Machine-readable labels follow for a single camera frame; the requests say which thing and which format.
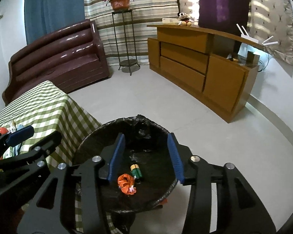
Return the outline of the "green yellow small bottle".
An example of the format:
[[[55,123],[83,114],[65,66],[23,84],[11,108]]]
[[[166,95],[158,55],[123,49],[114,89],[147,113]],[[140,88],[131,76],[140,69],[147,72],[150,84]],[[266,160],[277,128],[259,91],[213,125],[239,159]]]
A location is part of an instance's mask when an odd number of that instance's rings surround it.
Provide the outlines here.
[[[135,183],[140,184],[143,180],[143,176],[142,176],[140,167],[136,163],[136,161],[131,161],[130,170],[131,170],[131,174],[135,180]]]

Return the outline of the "orange plastic bag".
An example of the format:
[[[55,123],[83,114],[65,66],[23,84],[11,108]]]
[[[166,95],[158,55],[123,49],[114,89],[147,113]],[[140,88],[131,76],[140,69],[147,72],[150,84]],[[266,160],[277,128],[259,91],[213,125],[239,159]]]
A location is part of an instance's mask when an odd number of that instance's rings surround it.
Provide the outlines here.
[[[117,179],[117,184],[120,190],[125,195],[134,195],[136,193],[135,180],[129,174],[122,174]]]

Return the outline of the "black lined trash bin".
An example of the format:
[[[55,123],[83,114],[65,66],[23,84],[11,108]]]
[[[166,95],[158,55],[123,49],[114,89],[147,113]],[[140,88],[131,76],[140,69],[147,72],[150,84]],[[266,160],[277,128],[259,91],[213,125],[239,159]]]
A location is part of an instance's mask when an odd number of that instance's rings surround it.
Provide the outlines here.
[[[102,187],[104,206],[108,212],[144,212],[156,207],[173,191],[178,181],[167,147],[169,131],[143,115],[119,118],[103,124],[88,135],[74,154],[72,163],[82,164],[99,155],[104,147],[114,144],[124,134],[125,148],[118,175],[130,173],[138,164],[142,180],[134,195],[125,195],[117,181]]]

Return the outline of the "red crumpled plastic bag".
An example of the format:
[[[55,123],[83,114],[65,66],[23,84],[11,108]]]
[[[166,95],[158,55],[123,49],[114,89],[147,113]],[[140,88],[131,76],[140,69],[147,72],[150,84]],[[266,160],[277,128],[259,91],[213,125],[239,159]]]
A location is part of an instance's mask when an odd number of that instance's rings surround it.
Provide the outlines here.
[[[6,129],[5,127],[0,127],[0,134],[1,135],[7,134],[7,133],[9,133],[8,129]]]

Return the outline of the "green checkered tablecloth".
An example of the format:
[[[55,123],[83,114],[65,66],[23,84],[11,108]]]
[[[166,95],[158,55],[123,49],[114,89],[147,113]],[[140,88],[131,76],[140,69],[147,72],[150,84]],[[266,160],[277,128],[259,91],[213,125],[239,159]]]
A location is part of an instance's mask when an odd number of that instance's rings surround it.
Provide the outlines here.
[[[99,127],[98,121],[50,81],[22,94],[0,112],[0,127],[7,129],[10,121],[34,128],[20,154],[54,131],[62,139],[46,158],[50,175],[29,200],[0,200],[0,233],[116,233],[98,191],[104,160],[98,156],[72,165],[77,147]]]

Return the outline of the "dark brown leather sofa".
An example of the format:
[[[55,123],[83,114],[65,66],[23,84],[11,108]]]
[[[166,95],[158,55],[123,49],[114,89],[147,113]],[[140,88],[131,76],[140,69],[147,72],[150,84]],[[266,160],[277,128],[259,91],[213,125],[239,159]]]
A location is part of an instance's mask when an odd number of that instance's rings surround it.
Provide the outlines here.
[[[46,34],[15,53],[8,63],[6,105],[48,80],[65,93],[110,76],[94,21],[89,19]]]

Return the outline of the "brown wooden sideboard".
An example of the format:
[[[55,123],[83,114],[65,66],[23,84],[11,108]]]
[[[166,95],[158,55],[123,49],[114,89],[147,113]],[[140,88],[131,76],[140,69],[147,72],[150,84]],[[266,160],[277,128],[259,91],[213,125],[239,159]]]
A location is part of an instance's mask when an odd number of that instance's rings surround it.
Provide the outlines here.
[[[147,40],[150,69],[232,122],[249,99],[259,66],[228,56],[237,42],[261,51],[263,45],[202,27],[158,24],[155,28],[157,38]]]

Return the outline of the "striped beige curtain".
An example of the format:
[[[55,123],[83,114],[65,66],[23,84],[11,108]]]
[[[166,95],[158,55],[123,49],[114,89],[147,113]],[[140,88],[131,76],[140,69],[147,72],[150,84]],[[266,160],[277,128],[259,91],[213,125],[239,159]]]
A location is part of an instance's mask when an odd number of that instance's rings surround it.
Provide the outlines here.
[[[112,12],[110,3],[103,0],[84,0],[85,17],[95,21],[99,36],[103,42],[103,47],[109,66],[118,65],[118,56],[115,44]],[[147,40],[157,37],[156,24],[162,22],[162,18],[175,18],[179,11],[177,0],[130,0],[130,9],[133,10],[133,22],[135,30],[136,50],[138,62],[141,65],[147,64],[148,48]],[[123,27],[121,26],[121,15],[115,15],[116,33],[119,41],[121,59],[126,56]],[[126,25],[127,39],[132,41],[132,28],[128,22]],[[129,43],[130,59],[134,59],[134,45]]]

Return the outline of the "blue curtain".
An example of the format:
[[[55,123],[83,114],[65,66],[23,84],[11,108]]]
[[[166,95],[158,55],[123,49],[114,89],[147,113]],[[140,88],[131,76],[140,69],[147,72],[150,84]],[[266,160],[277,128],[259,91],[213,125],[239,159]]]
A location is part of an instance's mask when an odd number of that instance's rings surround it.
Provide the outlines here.
[[[24,0],[27,44],[84,20],[84,0]]]

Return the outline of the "black metal plant stand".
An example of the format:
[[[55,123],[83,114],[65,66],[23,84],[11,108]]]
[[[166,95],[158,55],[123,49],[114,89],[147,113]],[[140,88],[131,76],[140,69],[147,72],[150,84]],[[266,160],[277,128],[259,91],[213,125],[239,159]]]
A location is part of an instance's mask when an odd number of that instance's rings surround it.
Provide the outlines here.
[[[133,10],[131,9],[120,9],[112,12],[112,22],[113,22],[113,30],[114,30],[114,37],[115,37],[115,44],[116,44],[116,50],[117,50],[117,56],[118,56],[118,70],[121,70],[122,68],[127,68],[129,70],[130,76],[132,75],[132,67],[134,65],[137,65],[140,67],[140,64],[138,62],[138,55],[137,55],[137,50],[136,50],[136,40],[135,40],[135,30],[134,30],[134,22],[133,22]],[[125,48],[126,48],[126,56],[125,59],[121,59],[121,54],[119,50],[119,41],[117,38],[117,33],[116,33],[116,23],[115,23],[115,15],[119,14],[121,15],[121,26],[123,27],[123,33],[124,33],[124,41],[125,41]],[[130,23],[131,28],[132,28],[132,41],[129,41],[127,39],[127,31],[126,31],[126,25],[127,23]],[[134,45],[134,59],[130,59],[129,55],[129,43],[133,43]]]

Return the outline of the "white box on sideboard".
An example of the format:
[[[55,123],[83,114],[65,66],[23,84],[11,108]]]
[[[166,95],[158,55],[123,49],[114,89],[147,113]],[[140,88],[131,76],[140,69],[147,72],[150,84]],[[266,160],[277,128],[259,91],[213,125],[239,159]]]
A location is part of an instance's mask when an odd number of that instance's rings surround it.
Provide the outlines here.
[[[178,25],[179,19],[177,19],[177,18],[162,18],[162,24]]]

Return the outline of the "white wifi router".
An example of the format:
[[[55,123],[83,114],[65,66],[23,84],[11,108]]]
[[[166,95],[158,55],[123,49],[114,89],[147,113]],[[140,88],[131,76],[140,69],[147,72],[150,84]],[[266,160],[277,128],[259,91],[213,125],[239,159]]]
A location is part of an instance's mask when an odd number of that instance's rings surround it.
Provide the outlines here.
[[[279,44],[278,41],[269,41],[271,40],[274,36],[271,36],[269,38],[267,38],[266,40],[264,41],[259,41],[258,39],[254,38],[254,37],[251,37],[248,32],[246,31],[246,29],[244,28],[244,26],[240,26],[239,24],[236,24],[237,28],[239,29],[240,33],[241,33],[241,37],[246,39],[246,40],[249,40],[249,41],[252,41],[254,43],[257,43],[257,44],[261,44],[263,46],[269,46],[269,45],[276,45],[276,44]]]

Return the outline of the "mickey mouse plush toy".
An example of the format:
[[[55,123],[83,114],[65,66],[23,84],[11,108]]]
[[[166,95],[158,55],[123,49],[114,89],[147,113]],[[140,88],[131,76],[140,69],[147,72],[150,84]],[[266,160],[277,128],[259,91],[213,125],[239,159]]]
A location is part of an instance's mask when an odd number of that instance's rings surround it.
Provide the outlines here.
[[[179,19],[178,25],[191,26],[192,22],[194,21],[194,19],[190,15],[188,15],[184,12],[178,12],[177,16]]]

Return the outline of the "dark purple curtain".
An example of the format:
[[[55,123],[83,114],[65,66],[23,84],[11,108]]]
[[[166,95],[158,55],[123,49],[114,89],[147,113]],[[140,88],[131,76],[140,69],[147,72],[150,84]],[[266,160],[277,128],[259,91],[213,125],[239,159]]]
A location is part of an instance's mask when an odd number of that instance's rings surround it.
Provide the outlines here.
[[[246,27],[250,0],[199,0],[198,25],[237,36]]]

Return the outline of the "patterned white sheer curtain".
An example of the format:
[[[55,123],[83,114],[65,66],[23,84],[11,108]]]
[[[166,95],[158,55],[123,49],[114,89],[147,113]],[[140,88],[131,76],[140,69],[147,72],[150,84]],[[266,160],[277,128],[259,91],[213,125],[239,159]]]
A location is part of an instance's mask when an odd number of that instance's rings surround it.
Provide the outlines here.
[[[179,0],[180,9],[198,22],[199,0]],[[264,41],[278,41],[267,51],[275,59],[293,65],[293,8],[290,0],[250,0],[248,22],[245,27],[251,37]]]

